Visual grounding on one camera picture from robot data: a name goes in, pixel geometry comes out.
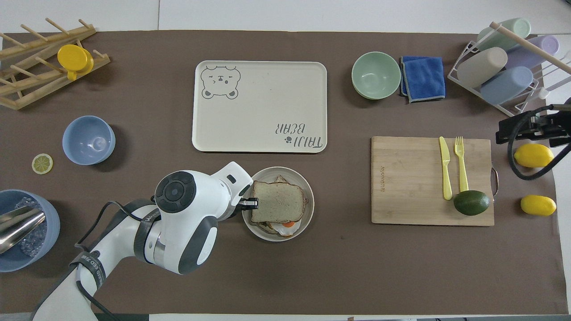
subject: plastic fork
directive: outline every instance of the plastic fork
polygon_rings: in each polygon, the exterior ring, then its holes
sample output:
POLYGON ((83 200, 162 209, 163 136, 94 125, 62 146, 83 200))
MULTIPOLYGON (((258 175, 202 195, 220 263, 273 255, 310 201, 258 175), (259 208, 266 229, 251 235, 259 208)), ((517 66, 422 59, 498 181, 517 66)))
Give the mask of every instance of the plastic fork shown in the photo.
POLYGON ((462 136, 456 137, 454 142, 454 154, 458 156, 460 166, 460 191, 467 191, 468 177, 466 176, 466 165, 464 164, 464 138, 462 136))

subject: metal scoop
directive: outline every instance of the metal scoop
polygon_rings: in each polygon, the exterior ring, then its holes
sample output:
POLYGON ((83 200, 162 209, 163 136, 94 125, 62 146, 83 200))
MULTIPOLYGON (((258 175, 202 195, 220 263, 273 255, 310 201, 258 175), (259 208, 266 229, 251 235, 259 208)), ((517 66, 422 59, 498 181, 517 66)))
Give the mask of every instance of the metal scoop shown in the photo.
POLYGON ((0 215, 0 254, 6 252, 46 219, 39 209, 30 206, 0 215))

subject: brown table mat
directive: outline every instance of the brown table mat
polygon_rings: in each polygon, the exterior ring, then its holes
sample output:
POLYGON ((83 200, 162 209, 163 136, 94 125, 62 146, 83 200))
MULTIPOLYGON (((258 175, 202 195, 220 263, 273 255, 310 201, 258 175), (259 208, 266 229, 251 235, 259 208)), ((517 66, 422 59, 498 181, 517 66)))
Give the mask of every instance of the brown table mat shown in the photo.
MULTIPOLYGON (((0 108, 0 189, 52 202, 61 217, 54 248, 23 270, 0 274, 0 311, 32 311, 77 254, 73 244, 108 200, 148 198, 168 173, 208 174, 236 161, 252 175, 286 166, 315 194, 308 228, 283 243, 258 239, 241 217, 220 224, 209 260, 180 276, 128 258, 96 294, 112 312, 231 314, 565 314, 556 216, 524 215, 519 199, 555 197, 552 174, 526 182, 492 143, 500 176, 493 227, 371 223, 371 137, 490 139, 505 116, 447 81, 447 97, 412 105, 396 93, 368 101, 351 85, 368 51, 442 57, 448 72, 474 35, 129 31, 97 33, 84 47, 111 63, 22 109, 0 108), (206 59, 318 61, 328 71, 328 146, 316 155, 201 153, 191 144, 194 70, 206 59), (82 115, 114 129, 114 153, 78 166, 62 150, 82 115), (32 172, 39 153, 54 159, 32 172)), ((103 225, 111 216, 107 213, 103 225)))

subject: lemon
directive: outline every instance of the lemon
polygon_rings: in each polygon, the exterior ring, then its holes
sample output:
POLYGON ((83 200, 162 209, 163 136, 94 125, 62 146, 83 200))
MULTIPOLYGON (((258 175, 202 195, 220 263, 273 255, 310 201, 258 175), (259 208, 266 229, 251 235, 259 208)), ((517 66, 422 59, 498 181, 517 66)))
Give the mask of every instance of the lemon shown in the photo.
POLYGON ((553 159, 553 153, 542 144, 524 144, 516 150, 513 157, 525 167, 545 167, 553 159))
POLYGON ((521 199, 521 209, 527 214, 550 216, 557 209, 553 199, 547 196, 528 195, 521 199))
POLYGON ((489 206, 490 198, 481 191, 463 191, 454 197, 454 207, 464 215, 478 215, 489 206))
POLYGON ((42 175, 51 170, 54 160, 48 154, 39 154, 32 160, 32 169, 42 175))

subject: blue towel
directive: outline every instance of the blue towel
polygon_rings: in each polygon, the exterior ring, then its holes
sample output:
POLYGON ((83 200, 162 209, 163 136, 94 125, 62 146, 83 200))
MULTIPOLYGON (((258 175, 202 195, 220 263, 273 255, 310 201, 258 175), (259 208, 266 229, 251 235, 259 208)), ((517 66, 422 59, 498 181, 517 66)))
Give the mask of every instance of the blue towel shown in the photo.
POLYGON ((401 57, 401 93, 409 102, 446 97, 444 66, 441 57, 401 57))

